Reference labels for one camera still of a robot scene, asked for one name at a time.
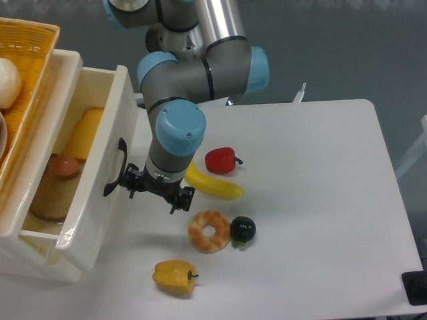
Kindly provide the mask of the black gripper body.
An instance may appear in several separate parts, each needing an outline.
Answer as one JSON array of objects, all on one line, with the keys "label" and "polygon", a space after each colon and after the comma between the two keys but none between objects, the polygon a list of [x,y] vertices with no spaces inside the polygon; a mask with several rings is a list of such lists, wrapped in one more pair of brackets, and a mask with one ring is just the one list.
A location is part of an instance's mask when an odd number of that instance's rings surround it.
[{"label": "black gripper body", "polygon": [[174,190],[176,190],[178,187],[181,187],[181,179],[176,182],[167,182],[166,178],[163,176],[152,177],[148,173],[147,169],[144,169],[140,172],[140,188],[138,192],[150,192],[163,197],[167,202],[169,202],[169,196],[173,193]]}]

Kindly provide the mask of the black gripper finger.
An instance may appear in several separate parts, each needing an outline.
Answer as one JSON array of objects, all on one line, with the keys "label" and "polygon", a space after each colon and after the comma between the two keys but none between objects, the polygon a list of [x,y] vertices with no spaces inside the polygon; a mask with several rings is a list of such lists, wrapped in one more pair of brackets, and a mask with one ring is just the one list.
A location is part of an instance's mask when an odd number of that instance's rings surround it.
[{"label": "black gripper finger", "polygon": [[171,205],[169,213],[174,214],[176,210],[189,211],[194,194],[194,187],[178,187],[174,190],[169,196],[169,204]]},{"label": "black gripper finger", "polygon": [[133,163],[128,163],[125,171],[121,176],[119,185],[129,191],[129,198],[133,198],[134,194],[139,191],[139,178],[141,172],[139,167]]}]

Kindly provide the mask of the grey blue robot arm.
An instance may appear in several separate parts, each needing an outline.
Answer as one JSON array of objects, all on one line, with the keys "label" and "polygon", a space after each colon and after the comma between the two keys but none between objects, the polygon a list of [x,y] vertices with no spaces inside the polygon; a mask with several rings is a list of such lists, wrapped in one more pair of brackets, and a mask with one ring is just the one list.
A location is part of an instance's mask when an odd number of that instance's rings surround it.
[{"label": "grey blue robot arm", "polygon": [[123,162],[116,187],[163,197],[173,210],[188,211],[195,189],[181,181],[203,141],[206,120],[200,103],[264,89],[270,80],[268,58],[246,38],[237,1],[105,1],[110,21],[123,29],[158,25],[180,39],[192,31],[201,38],[194,58],[160,47],[137,66],[139,90],[152,141],[143,169]]}]

